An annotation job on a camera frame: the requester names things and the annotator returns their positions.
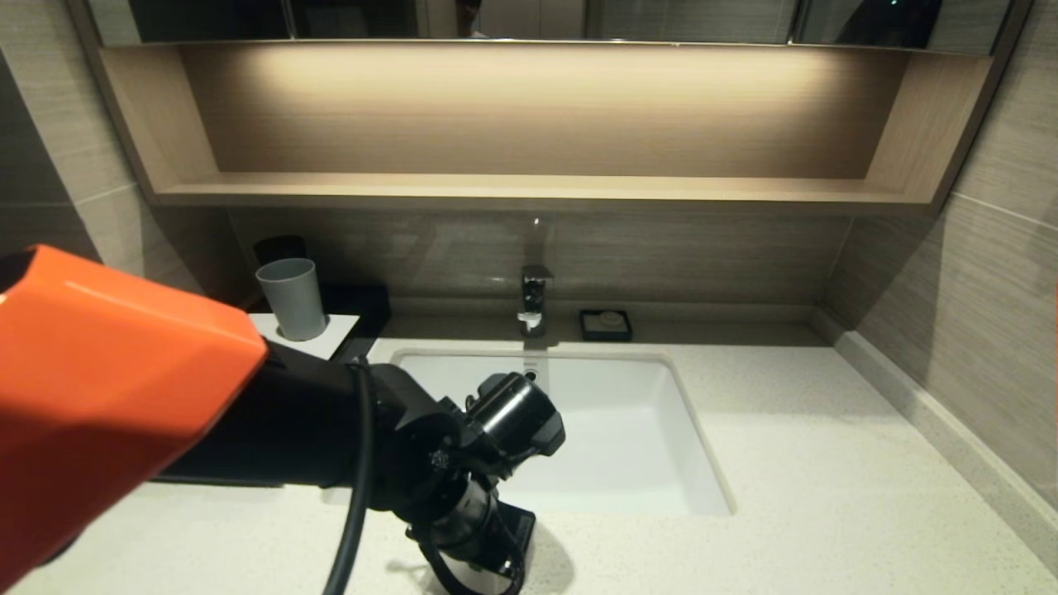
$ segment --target faucet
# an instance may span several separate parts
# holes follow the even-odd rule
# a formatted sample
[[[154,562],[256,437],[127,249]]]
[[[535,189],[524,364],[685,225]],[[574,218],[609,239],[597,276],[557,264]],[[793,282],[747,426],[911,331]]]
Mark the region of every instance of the faucet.
[[[544,336],[544,286],[554,278],[543,265],[522,267],[522,336],[528,338]]]

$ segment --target undermount sink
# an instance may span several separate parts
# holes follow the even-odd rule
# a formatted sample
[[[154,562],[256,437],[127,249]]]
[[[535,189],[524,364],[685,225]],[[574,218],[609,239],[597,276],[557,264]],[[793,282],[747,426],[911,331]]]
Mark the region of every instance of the undermount sink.
[[[462,404],[492,374],[526,374],[562,413],[566,443],[499,485],[534,511],[731,515],[705,438],[667,363],[401,351],[393,363],[436,399]]]

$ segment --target soap bar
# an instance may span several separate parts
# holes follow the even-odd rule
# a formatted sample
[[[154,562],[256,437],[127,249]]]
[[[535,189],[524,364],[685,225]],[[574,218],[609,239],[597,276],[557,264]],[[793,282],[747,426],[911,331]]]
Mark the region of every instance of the soap bar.
[[[624,310],[581,310],[585,341],[632,341],[632,322]]]

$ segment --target white countertop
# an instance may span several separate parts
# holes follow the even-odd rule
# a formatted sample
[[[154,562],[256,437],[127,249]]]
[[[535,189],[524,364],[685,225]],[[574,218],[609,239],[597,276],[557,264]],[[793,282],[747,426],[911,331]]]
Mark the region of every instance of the white countertop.
[[[401,333],[411,322],[391,327],[417,335]],[[1058,593],[1058,580],[980,495],[810,330],[669,330],[640,333],[650,344],[551,349],[669,358],[734,515],[540,512],[523,593]],[[403,348],[522,344],[383,339],[371,361]],[[344,516],[316,488],[148,484],[11,593],[318,593]],[[443,592],[403,529],[391,515],[368,515],[349,593]]]

